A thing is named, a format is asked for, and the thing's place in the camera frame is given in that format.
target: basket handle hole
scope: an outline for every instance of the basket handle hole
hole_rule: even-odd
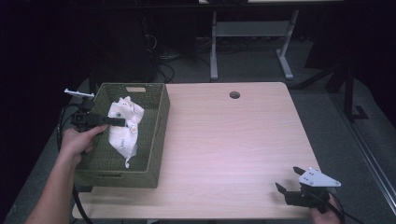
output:
[[[98,175],[98,177],[105,177],[105,178],[122,178],[121,175]]]
[[[239,97],[241,97],[241,93],[239,93],[238,91],[232,91],[230,92],[230,97],[233,99],[238,99]]]
[[[128,92],[146,92],[146,88],[144,87],[126,87]]]

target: forearm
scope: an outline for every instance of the forearm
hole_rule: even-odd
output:
[[[58,157],[26,223],[68,223],[75,168],[72,159]]]

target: metal stand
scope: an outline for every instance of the metal stand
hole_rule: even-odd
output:
[[[285,35],[285,43],[283,44],[282,49],[277,49],[276,50],[276,56],[279,59],[280,65],[282,66],[283,73],[285,74],[286,79],[291,80],[293,79],[293,74],[291,73],[288,61],[285,58],[286,55],[286,50],[288,49],[289,42],[291,39],[291,35],[293,34],[294,26],[297,21],[297,16],[298,16],[299,10],[293,11],[293,14],[291,15],[288,31],[286,32]]]
[[[349,121],[354,122],[355,119],[368,119],[366,113],[360,105],[356,105],[356,110],[358,110],[358,114],[353,114],[352,112],[352,103],[353,103],[353,76],[349,71],[346,74],[346,93],[344,99],[344,113]]]
[[[328,75],[330,75],[330,74],[335,73],[335,72],[338,71],[342,66],[343,66],[342,63],[337,63],[337,64],[335,64],[334,66],[332,66],[331,68],[328,68],[328,69],[326,69],[326,70],[323,70],[323,71],[317,73],[316,75],[312,76],[311,78],[307,79],[306,81],[303,81],[303,82],[301,82],[301,83],[299,83],[299,84],[297,84],[297,85],[295,85],[295,86],[289,87],[289,90],[302,90],[302,89],[304,89],[305,87],[307,87],[307,86],[309,86],[309,85],[315,83],[316,81],[321,80],[322,78],[324,78],[324,77],[326,77],[326,76],[328,76]],[[327,89],[327,91],[329,91],[329,92],[338,92],[339,87],[336,88],[336,90],[330,91],[330,85],[328,84],[328,86],[326,87],[326,89]]]
[[[282,49],[276,50],[282,70],[286,79],[293,79],[289,64],[286,60],[286,51],[297,20],[299,10],[294,10],[289,21],[219,21],[216,11],[213,12],[212,21],[212,51],[210,52],[210,78],[217,80],[218,60],[216,57],[217,36],[285,36]]]

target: black cable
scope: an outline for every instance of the black cable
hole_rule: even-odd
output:
[[[344,211],[344,208],[343,208],[343,205],[341,205],[341,203],[340,203],[340,201],[338,200],[338,198],[335,197],[335,195],[334,195],[333,193],[330,192],[330,194],[331,194],[331,195],[334,197],[334,199],[337,201],[337,203],[339,204],[339,206],[340,206],[340,208],[341,208],[341,211],[342,211],[342,213],[343,213],[344,215],[346,215],[347,217],[352,218],[354,221],[356,221],[356,222],[358,222],[358,223],[360,223],[360,224],[364,224],[364,222],[362,222],[362,221],[359,220],[358,218],[353,217],[353,216],[350,215],[349,213],[345,212],[345,211]]]
[[[76,218],[74,218],[74,219],[70,222],[70,224],[75,224],[77,221],[78,221],[78,220],[77,220]]]
[[[201,39],[197,39],[196,45],[198,45],[196,47],[196,51],[198,52],[201,49],[206,49],[206,48],[212,46],[212,39],[210,37],[207,37],[207,38],[202,39],[202,40]]]
[[[175,69],[174,69],[173,67],[167,65],[167,64],[164,64],[164,63],[159,63],[158,65],[162,65],[162,66],[168,67],[168,68],[172,71],[172,76],[168,78],[168,77],[165,75],[165,73],[163,72],[163,70],[161,70],[160,67],[158,68],[159,73],[160,73],[160,74],[163,76],[163,78],[164,78],[164,83],[169,83],[169,82],[173,81],[173,78],[175,77]]]
[[[321,203],[325,204],[330,210],[332,210],[338,216],[338,219],[340,220],[341,224],[345,223],[344,214],[342,214],[340,211],[338,211],[338,209],[335,208],[331,203],[321,200],[317,195],[315,195],[307,190],[302,190],[302,193],[309,194],[309,196],[311,196],[311,197],[315,198],[316,200],[320,201]]]
[[[225,37],[222,36],[222,37],[216,38],[216,43],[220,43],[221,44],[221,41],[222,41],[223,38],[225,38]],[[212,40],[210,40],[208,43],[198,47],[196,52],[197,53],[208,53],[208,52],[210,52],[211,48],[212,48]]]
[[[227,49],[221,49],[221,48],[219,48],[219,50],[217,50],[218,54],[235,54],[235,53],[239,53],[239,52],[242,52],[242,51],[245,51],[245,50],[248,49],[248,44],[247,44],[247,43],[245,43],[245,42],[243,42],[243,41],[235,41],[235,40],[233,40],[233,39],[228,39],[228,40],[221,41],[221,42],[219,43],[219,46],[220,46],[220,47],[221,47],[221,46],[225,46],[225,43],[224,43],[224,42],[225,42],[225,43],[229,42],[229,43],[228,43],[229,46],[226,46],[226,47],[228,47]]]
[[[69,115],[67,117],[67,119],[64,120],[64,123],[62,124],[62,130],[64,129],[64,125],[66,124],[66,122],[72,117],[73,115]]]
[[[81,201],[79,200],[79,197],[78,197],[78,192],[77,192],[77,189],[76,189],[76,185],[73,186],[73,198],[75,199],[75,203],[76,203],[77,209],[81,213],[81,216],[84,219],[85,223],[93,224],[93,222],[90,220],[90,218],[85,213],[84,208],[82,207]]]
[[[219,42],[219,46],[216,49],[216,53],[218,54],[228,54],[227,51],[230,50],[233,47],[233,43],[231,43],[231,41],[229,41],[229,43],[227,42],[227,40],[223,40],[221,42]]]
[[[194,56],[194,57],[190,58],[190,57],[187,57],[187,56],[184,56],[184,55],[179,55],[179,56],[176,56],[176,57],[174,57],[172,59],[164,59],[159,64],[163,65],[164,63],[170,63],[172,61],[176,61],[176,60],[180,60],[180,59],[186,59],[186,58],[187,59],[192,59],[192,60],[198,59],[198,60],[202,61],[203,63],[205,63],[208,67],[210,67],[210,64],[207,61],[205,61],[203,58],[201,58],[201,57]]]

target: olive green basket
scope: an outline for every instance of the olive green basket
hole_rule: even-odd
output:
[[[130,96],[145,109],[138,125],[137,153],[125,168],[125,159],[108,143],[108,129],[93,139],[94,150],[82,156],[75,174],[81,186],[148,188],[158,186],[163,141],[169,114],[164,84],[104,83],[94,98],[91,113],[107,116],[113,102]]]

